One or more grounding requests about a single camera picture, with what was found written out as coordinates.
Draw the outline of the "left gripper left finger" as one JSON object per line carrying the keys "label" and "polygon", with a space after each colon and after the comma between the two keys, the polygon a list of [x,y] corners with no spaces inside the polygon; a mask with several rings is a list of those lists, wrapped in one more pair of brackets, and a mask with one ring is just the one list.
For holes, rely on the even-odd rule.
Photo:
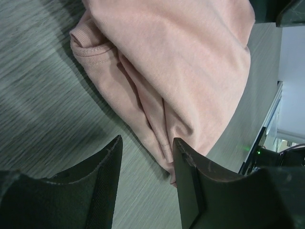
{"label": "left gripper left finger", "polygon": [[51,178],[0,173],[3,229],[110,229],[122,162],[122,137]]}

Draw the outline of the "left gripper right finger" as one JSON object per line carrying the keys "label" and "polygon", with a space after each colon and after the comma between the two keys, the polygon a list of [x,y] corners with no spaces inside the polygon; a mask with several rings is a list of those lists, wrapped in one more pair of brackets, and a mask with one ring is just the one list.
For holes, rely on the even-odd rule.
{"label": "left gripper right finger", "polygon": [[302,229],[305,168],[264,167],[237,174],[173,142],[181,224],[184,229]]}

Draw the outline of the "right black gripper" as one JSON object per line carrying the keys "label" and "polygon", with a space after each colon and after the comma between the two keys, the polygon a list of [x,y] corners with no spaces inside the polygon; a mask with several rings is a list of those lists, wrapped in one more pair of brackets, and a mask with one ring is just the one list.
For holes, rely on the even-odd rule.
{"label": "right black gripper", "polygon": [[305,25],[305,0],[250,0],[255,23],[275,23],[276,27]]}

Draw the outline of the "pink printed t shirt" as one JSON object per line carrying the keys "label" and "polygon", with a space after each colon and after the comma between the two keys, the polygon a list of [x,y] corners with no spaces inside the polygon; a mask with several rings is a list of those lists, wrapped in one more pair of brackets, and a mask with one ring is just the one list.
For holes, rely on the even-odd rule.
{"label": "pink printed t shirt", "polygon": [[247,0],[86,0],[71,49],[105,101],[171,175],[173,140],[201,155],[244,93],[255,22]]}

